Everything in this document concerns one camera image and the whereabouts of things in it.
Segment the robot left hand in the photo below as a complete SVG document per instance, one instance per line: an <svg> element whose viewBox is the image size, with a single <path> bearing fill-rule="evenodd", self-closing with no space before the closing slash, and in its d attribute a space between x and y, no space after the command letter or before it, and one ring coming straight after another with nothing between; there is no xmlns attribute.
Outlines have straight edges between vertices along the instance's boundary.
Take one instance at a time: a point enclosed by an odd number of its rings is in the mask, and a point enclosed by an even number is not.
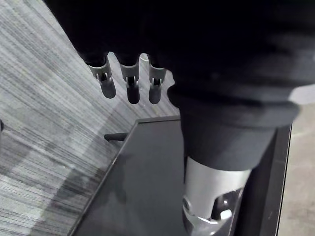
<svg viewBox="0 0 315 236"><path fill-rule="evenodd" d="M189 235L232 223L229 196L243 189L276 130L299 106L289 97L315 82L312 0L47 0L71 44L111 97L115 54L137 103L142 53L151 87L169 70L170 102L184 140L183 221Z"/></svg>

